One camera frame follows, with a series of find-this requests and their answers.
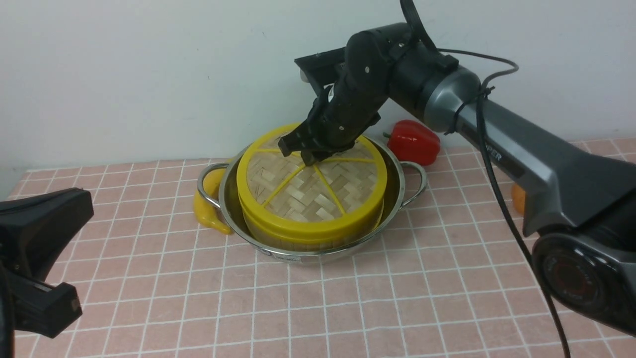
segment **bamboo steamer lid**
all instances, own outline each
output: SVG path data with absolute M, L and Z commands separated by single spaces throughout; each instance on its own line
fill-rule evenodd
M 335 248 L 368 234 L 384 207 L 387 168 L 369 140 L 307 167 L 298 153 L 283 157 L 279 139 L 297 124 L 255 141 L 237 168 L 238 197 L 251 234 L 292 251 Z

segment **woven bamboo lid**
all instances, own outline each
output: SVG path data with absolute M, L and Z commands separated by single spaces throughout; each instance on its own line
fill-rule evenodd
M 277 146 L 296 126 L 264 136 L 241 158 L 237 185 L 244 211 L 284 236 L 304 238 L 376 215 L 387 181 L 377 148 L 360 137 L 352 149 L 306 167 L 298 153 L 283 157 Z

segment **white wall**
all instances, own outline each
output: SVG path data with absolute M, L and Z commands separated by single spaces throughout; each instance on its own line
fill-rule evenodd
M 439 46 L 520 63 L 494 101 L 566 138 L 636 134 L 633 0 L 416 3 Z M 0 164 L 230 156 L 305 118 L 294 58 L 402 20 L 398 0 L 4 0 Z M 407 118 L 381 115 L 371 134 Z

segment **black cable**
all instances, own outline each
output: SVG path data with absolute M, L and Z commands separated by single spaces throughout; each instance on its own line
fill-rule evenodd
M 424 29 L 424 25 L 422 24 L 422 20 L 420 19 L 420 15 L 417 13 L 415 9 L 415 5 L 413 4 L 413 0 L 400 0 L 400 5 L 402 7 L 402 12 L 404 14 L 404 18 L 406 22 L 410 25 L 413 32 L 419 40 L 424 44 L 426 48 L 429 50 L 437 50 L 435 44 L 432 39 L 426 33 Z M 530 250 L 526 247 L 525 242 L 523 242 L 523 238 L 517 229 L 515 222 L 513 221 L 512 216 L 510 215 L 510 211 L 506 206 L 506 201 L 504 200 L 504 196 L 501 194 L 501 189 L 499 188 L 499 184 L 497 183 L 497 178 L 495 177 L 495 172 L 492 169 L 492 163 L 490 162 L 490 155 L 488 154 L 488 149 L 486 147 L 486 121 L 483 117 L 483 105 L 484 101 L 488 99 L 488 94 L 490 93 L 490 89 L 488 88 L 488 84 L 490 81 L 494 80 L 497 77 L 510 75 L 511 73 L 515 73 L 519 70 L 519 65 L 514 63 L 513 61 L 503 59 L 500 57 L 477 54 L 475 52 L 468 52 L 463 50 L 449 50 L 449 49 L 439 49 L 440 52 L 448 52 L 449 54 L 462 54 L 469 55 L 474 57 L 480 57 L 482 59 L 488 59 L 497 62 L 503 62 L 505 64 L 509 64 L 512 66 L 511 69 L 507 69 L 504 71 L 499 71 L 491 74 L 486 77 L 483 83 L 480 86 L 479 95 L 477 96 L 477 133 L 479 137 L 479 147 L 481 152 L 481 158 L 483 159 L 484 166 L 486 167 L 486 172 L 488 173 L 488 179 L 490 180 L 490 185 L 492 186 L 492 191 L 497 198 L 497 203 L 501 208 L 501 212 L 506 219 L 506 223 L 508 223 L 508 227 L 510 231 L 513 233 L 515 237 L 515 241 L 519 248 L 523 252 L 523 256 L 525 257 L 528 265 L 532 267 L 532 256 L 530 254 Z M 541 288 L 541 292 L 545 297 L 545 300 L 548 304 L 548 309 L 550 310 L 550 314 L 552 315 L 552 319 L 554 320 L 556 331 L 558 332 L 559 339 L 561 340 L 561 346 L 563 347 L 563 354 L 565 358 L 570 358 L 570 347 L 567 343 L 567 337 L 565 336 L 565 331 L 563 329 L 563 325 L 561 324 L 561 320 L 559 319 L 557 309 L 555 308 L 554 302 L 552 301 L 552 297 L 549 292 L 543 287 L 543 285 L 539 284 Z
M 420 14 L 417 13 L 413 0 L 400 0 L 400 6 L 402 7 L 402 14 L 406 23 L 411 27 L 411 30 L 415 33 L 417 38 L 424 44 L 424 46 L 430 51 L 437 51 L 437 46 L 433 43 L 433 40 L 424 29 Z
M 508 210 L 508 207 L 506 206 L 506 201 L 504 199 L 504 196 L 501 194 L 501 189 L 499 188 L 499 184 L 497 183 L 495 172 L 492 169 L 492 163 L 490 161 L 490 156 L 488 154 L 488 149 L 486 146 L 486 136 L 487 136 L 486 121 L 483 116 L 483 105 L 484 105 L 484 101 L 488 99 L 488 93 L 490 92 L 488 90 L 488 84 L 490 83 L 490 81 L 492 81 L 493 79 L 497 77 L 501 77 L 501 76 L 505 76 L 505 75 L 509 75 L 511 73 L 517 72 L 519 70 L 519 65 L 507 59 L 502 59 L 500 57 L 494 57 L 490 55 L 477 54 L 474 52 L 468 52 L 468 51 L 462 51 L 462 50 L 447 50 L 447 49 L 440 49 L 439 51 L 448 52 L 451 54 L 462 54 L 462 55 L 480 57 L 482 59 L 489 59 L 493 61 L 503 62 L 513 67 L 505 71 L 499 71 L 499 72 L 495 72 L 491 74 L 490 76 L 486 77 L 483 83 L 481 84 L 480 92 L 482 92 L 483 95 L 480 95 L 477 97 L 477 108 L 476 108 L 477 133 L 479 137 L 479 147 L 481 152 L 481 158 L 483 159 L 484 166 L 486 167 L 486 172 L 488 173 L 488 179 L 490 180 L 490 186 L 492 187 L 492 191 L 495 194 L 495 198 L 497 199 L 497 203 L 499 204 L 499 207 L 501 208 L 501 212 L 504 215 L 504 219 L 506 219 L 506 223 L 508 224 L 510 231 L 513 233 L 513 236 L 515 237 L 515 241 L 517 242 L 517 245 L 519 245 L 519 248 L 521 249 L 526 261 L 528 262 L 528 265 L 532 267 L 532 255 L 530 254 L 530 250 L 528 250 L 528 247 L 523 242 L 523 238 L 521 234 L 519 233 L 519 230 L 517 229 L 512 216 L 510 215 L 510 211 Z M 552 315 L 552 319 L 554 320 L 556 331 L 561 341 L 561 346 L 563 347 L 563 354 L 565 355 L 566 358 L 570 358 L 571 357 L 570 347 L 567 343 L 567 337 L 565 336 L 565 331 L 563 329 L 561 320 L 559 319 L 558 312 L 554 305 L 552 297 L 550 296 L 549 292 L 546 290 L 546 288 L 543 285 L 539 284 L 539 287 L 541 288 L 543 297 L 545 298 L 546 303 L 548 304 L 548 309 L 550 310 L 550 314 Z

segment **table surface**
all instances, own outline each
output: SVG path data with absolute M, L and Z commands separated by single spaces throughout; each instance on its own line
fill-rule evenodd
M 636 138 L 575 144 L 636 162 Z M 377 240 L 322 267 L 272 261 L 198 225 L 192 195 L 210 162 L 22 178 L 10 199 L 83 187 L 95 216 L 47 278 L 77 288 L 83 316 L 54 340 L 18 332 L 17 357 L 563 356 L 472 148 L 443 153 L 429 189 Z M 498 177 L 509 199 L 512 183 Z M 407 173 L 407 195 L 417 185 Z M 636 340 L 558 309 L 573 357 L 633 357 Z

